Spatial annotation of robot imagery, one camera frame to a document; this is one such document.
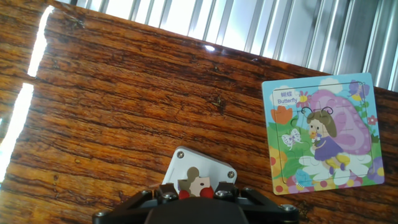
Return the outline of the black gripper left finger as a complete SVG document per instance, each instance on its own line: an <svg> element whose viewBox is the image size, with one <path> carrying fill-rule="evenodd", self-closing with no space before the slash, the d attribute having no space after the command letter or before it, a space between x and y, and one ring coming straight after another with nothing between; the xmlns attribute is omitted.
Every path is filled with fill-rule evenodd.
<svg viewBox="0 0 398 224"><path fill-rule="evenodd" d="M160 185L155 190L143 190L113 210L100 210L92 215L92 224L145 223L150 211L159 205L178 200L174 184Z"/></svg>

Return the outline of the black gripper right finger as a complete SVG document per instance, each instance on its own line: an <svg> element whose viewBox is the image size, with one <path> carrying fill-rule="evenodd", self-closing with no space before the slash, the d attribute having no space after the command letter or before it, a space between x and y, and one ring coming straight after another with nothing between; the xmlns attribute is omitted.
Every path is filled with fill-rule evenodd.
<svg viewBox="0 0 398 224"><path fill-rule="evenodd" d="M297 207L291 204L278 205L250 187L239 189L232 183L220 182L214 192L214 199L236 205L248 223L299 223Z"/></svg>

